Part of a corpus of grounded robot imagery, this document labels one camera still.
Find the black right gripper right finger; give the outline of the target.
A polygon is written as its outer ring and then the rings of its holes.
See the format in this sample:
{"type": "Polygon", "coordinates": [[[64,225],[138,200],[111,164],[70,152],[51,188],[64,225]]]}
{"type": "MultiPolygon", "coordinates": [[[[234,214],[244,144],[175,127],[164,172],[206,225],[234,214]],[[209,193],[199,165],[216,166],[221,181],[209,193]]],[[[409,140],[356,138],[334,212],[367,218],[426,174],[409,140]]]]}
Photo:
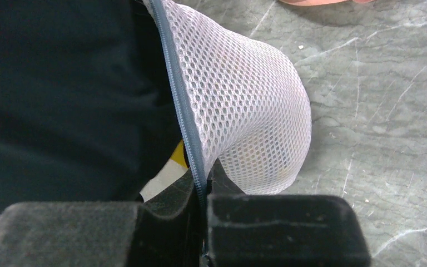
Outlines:
{"type": "Polygon", "coordinates": [[[208,266],[370,266],[358,218],[334,195],[246,195],[216,161],[208,176],[208,266]]]}

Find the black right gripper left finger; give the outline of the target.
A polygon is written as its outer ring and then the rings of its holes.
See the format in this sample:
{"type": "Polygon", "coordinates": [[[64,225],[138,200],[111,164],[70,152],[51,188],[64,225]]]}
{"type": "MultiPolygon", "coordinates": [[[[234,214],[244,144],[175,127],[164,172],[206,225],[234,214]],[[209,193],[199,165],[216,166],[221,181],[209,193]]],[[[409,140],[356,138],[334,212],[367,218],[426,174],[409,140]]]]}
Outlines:
{"type": "Polygon", "coordinates": [[[0,266],[198,266],[190,172],[144,202],[22,202],[0,215],[0,266]]]}

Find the white mesh laundry bag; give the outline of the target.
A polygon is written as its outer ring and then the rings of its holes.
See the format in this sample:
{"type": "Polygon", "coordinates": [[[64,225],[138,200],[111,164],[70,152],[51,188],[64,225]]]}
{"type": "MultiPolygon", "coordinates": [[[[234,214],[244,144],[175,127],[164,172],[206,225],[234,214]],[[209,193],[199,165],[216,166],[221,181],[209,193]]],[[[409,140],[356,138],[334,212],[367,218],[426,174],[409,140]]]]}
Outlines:
{"type": "Polygon", "coordinates": [[[199,201],[216,160],[243,192],[289,187],[311,143],[311,105],[292,62],[174,1],[146,1],[161,37],[199,201]]]}

